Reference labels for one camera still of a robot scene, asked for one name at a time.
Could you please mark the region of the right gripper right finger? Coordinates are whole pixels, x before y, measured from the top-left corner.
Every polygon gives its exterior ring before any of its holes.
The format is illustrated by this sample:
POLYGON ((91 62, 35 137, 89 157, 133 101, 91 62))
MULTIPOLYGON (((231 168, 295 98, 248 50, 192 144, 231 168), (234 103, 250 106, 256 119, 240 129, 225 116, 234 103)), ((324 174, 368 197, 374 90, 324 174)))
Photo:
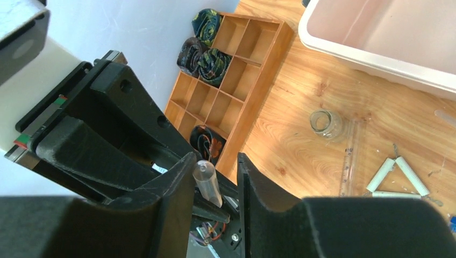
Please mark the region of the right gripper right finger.
POLYGON ((455 238, 427 202, 297 198, 237 157, 242 257, 455 257, 455 238))

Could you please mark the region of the clear glass test tube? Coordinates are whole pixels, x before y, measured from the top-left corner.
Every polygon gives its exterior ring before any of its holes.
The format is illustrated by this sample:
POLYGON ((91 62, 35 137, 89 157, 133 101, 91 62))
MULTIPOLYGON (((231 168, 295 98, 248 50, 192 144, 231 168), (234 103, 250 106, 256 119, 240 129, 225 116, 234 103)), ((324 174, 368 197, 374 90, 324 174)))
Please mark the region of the clear glass test tube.
POLYGON ((193 171, 193 177, 202 197, 215 206, 222 207, 222 195, 219 189, 215 166, 206 160, 197 161, 193 171))

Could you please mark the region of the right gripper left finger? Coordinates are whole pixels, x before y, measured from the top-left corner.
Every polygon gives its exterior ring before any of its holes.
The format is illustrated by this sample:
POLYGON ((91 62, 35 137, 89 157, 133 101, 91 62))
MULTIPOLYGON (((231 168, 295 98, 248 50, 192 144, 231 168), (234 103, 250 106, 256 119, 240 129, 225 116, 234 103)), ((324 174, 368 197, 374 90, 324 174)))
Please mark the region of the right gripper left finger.
POLYGON ((67 196, 1 198, 1 257, 185 257, 197 158, 109 204, 67 196))

